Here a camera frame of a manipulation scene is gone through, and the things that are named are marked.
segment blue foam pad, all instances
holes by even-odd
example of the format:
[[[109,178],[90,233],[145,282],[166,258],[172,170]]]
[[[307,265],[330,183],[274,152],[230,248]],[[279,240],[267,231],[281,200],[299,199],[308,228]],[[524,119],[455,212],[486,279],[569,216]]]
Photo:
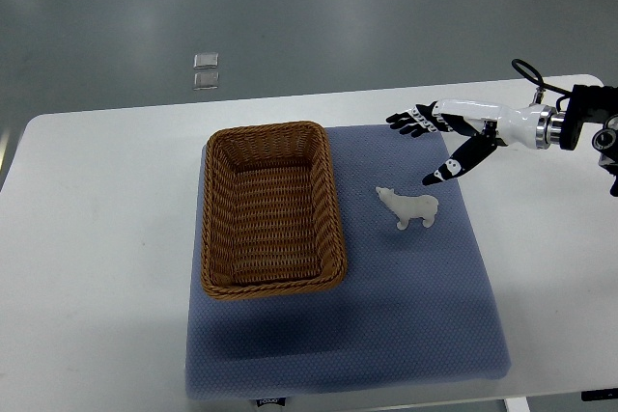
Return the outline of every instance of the blue foam pad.
[[[200,182],[188,396],[280,398],[504,376],[509,355],[459,185],[421,184],[448,157],[441,136],[411,139],[387,125],[327,132],[348,251],[337,288],[209,298],[200,285]],[[376,186],[437,197],[434,225],[416,219],[399,231]]]

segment woven basket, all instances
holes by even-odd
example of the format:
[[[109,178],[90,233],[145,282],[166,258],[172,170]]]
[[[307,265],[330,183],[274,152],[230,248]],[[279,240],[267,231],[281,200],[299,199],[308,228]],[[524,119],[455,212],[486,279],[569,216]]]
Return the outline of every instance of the woven basket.
[[[333,288],[347,259],[326,132],[224,129],[206,150],[202,287],[217,299]]]

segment robotic hand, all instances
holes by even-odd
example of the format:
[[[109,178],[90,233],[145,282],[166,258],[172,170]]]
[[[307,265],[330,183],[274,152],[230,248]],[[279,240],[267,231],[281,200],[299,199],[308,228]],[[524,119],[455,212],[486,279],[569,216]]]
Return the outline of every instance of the robotic hand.
[[[496,103],[444,99],[431,105],[416,105],[386,119],[401,134],[418,137],[427,132],[455,131],[470,137],[433,173],[424,185],[464,175],[492,154],[498,146],[520,142],[530,149],[548,147],[545,130],[555,108],[535,104],[514,110]]]
[[[618,176],[618,88],[575,85],[568,92],[546,84],[541,74],[522,60],[514,60],[513,67],[538,86],[534,101],[527,108],[512,109],[497,103],[443,99],[430,105],[415,105],[386,119],[392,129],[414,138],[438,131],[454,131],[470,137],[444,164],[425,176],[423,184],[431,185],[462,176],[497,147],[516,142],[530,149],[547,149],[556,144],[562,150],[574,150],[584,123],[604,125],[593,137],[593,147],[601,153],[599,165]],[[521,67],[529,69],[534,78]],[[563,95],[555,108],[541,103],[545,89]],[[560,101],[565,98],[570,102],[563,112]],[[618,196],[618,179],[610,193]]]

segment white toy polar bear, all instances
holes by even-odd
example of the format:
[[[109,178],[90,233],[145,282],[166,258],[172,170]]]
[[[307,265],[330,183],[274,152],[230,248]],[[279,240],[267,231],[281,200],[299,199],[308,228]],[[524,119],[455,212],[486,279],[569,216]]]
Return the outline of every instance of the white toy polar bear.
[[[439,205],[437,198],[431,195],[406,197],[397,195],[392,188],[376,187],[379,198],[399,218],[397,229],[404,231],[410,219],[423,218],[423,226],[431,227]]]

